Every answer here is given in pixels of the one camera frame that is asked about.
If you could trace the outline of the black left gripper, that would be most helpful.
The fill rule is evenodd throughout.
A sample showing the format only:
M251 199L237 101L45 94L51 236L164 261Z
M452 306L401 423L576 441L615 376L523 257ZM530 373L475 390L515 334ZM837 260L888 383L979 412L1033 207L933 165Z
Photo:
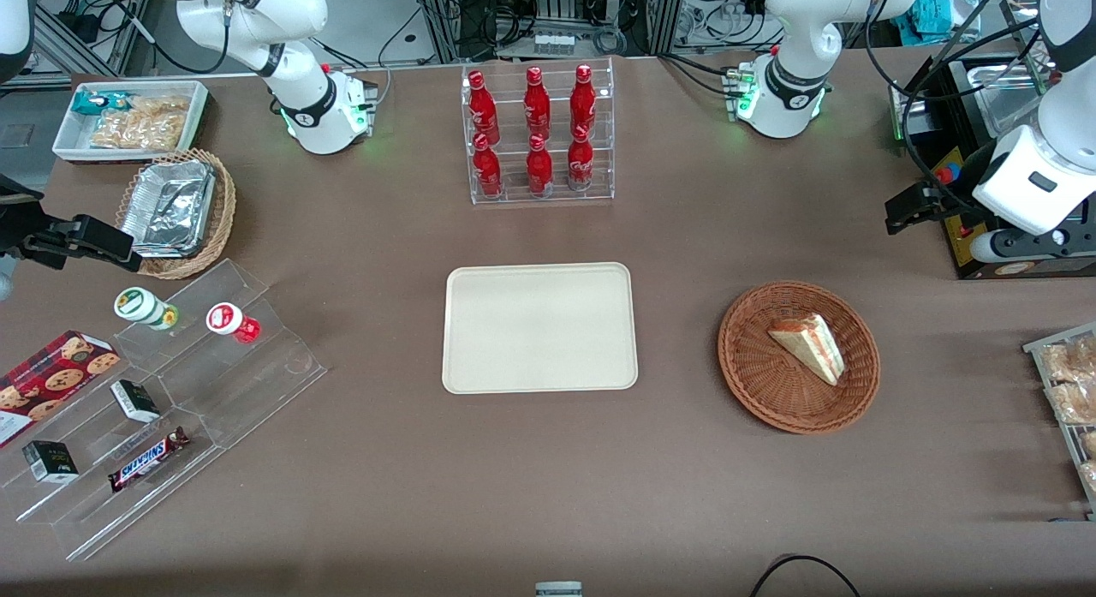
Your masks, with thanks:
M909 198L891 198L884 202L884 229L887 236L897 236L909 226L924 222L929 216L933 222L943 222L958 216L967 229L973 229L987 220L987 208L974 198L974 188L981 176L979 173L952 173L950 181L939 175L931 183L920 181L909 187Z

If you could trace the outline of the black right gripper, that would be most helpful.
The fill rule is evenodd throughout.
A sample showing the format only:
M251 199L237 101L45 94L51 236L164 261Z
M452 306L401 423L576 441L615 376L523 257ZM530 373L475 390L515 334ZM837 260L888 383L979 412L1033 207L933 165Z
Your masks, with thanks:
M1 223L1 251L3 257L9 259L95 259L126 272L139 272L142 257L133 248L134 238L130 234L85 214L77 215L70 221L48 218L34 230L33 223Z

